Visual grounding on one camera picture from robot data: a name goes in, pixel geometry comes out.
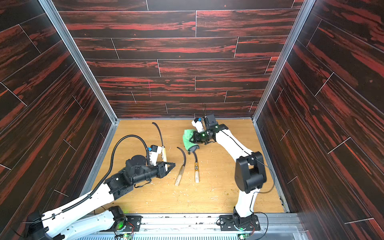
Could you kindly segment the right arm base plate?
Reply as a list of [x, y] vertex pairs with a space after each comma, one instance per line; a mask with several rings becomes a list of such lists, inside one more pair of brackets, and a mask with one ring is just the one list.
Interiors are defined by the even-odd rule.
[[216, 224], [221, 231], [260, 231], [260, 222], [255, 214], [241, 218], [238, 215], [220, 215]]

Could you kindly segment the small sickle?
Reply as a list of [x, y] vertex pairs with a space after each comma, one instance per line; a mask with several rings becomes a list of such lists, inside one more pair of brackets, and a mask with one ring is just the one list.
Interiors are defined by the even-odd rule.
[[159, 132], [159, 135], [160, 135], [160, 139], [161, 139], [161, 143], [162, 143], [162, 152], [161, 152], [162, 160], [163, 160], [163, 162], [167, 162], [166, 148], [165, 148], [165, 145], [164, 145], [164, 141], [163, 141], [161, 130], [160, 130], [159, 126], [155, 122], [152, 122], [152, 124], [156, 126], [156, 128], [157, 128], [157, 130]]
[[195, 182], [200, 182], [200, 172], [199, 172], [199, 163], [198, 163], [198, 157], [195, 152], [193, 152], [193, 155], [195, 157]]
[[185, 154], [184, 150], [181, 149], [180, 147], [178, 147], [178, 149], [182, 152], [184, 160], [183, 160], [183, 164], [182, 164], [182, 166], [180, 168], [179, 174], [178, 174], [178, 176], [176, 178], [175, 186], [179, 186], [180, 185], [180, 182], [181, 182], [181, 179], [182, 179], [185, 167], [186, 167], [186, 162], [187, 162], [187, 157], [186, 157], [186, 154]]

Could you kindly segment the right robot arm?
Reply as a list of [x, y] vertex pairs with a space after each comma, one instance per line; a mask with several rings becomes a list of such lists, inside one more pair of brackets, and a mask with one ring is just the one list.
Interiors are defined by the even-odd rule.
[[235, 138], [229, 128], [219, 124], [214, 115], [192, 120], [195, 130], [185, 130], [183, 142], [186, 150], [195, 153], [199, 144], [218, 143], [235, 161], [235, 182], [239, 189], [238, 202], [233, 214], [221, 217], [225, 224], [231, 224], [240, 231], [253, 227], [260, 229], [257, 216], [254, 214], [256, 197], [267, 181], [266, 166], [263, 155], [253, 152]]

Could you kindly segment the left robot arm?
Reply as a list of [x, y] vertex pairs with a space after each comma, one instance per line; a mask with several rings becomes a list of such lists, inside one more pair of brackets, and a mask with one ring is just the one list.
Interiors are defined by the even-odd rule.
[[150, 183], [153, 178], [165, 177], [174, 167], [174, 163], [167, 162], [147, 165], [144, 156], [136, 155], [91, 192], [43, 214], [30, 214], [25, 237], [27, 240], [76, 240], [99, 231], [123, 231], [129, 222], [119, 206], [91, 217], [87, 214], [139, 188], [141, 182]]

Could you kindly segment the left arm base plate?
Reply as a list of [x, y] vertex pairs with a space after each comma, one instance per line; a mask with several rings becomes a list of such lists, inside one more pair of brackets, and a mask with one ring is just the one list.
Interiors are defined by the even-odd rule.
[[140, 230], [142, 225], [143, 216], [140, 215], [126, 215], [125, 219], [117, 220], [111, 228], [102, 232], [108, 233], [135, 233]]

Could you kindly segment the green and black rag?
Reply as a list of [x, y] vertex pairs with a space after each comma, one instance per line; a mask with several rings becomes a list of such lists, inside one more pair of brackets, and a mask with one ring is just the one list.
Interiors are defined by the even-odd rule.
[[184, 143], [185, 149], [189, 153], [194, 153], [197, 149], [200, 148], [199, 145], [194, 140], [195, 132], [197, 132], [197, 131], [196, 130], [184, 130], [183, 143]]

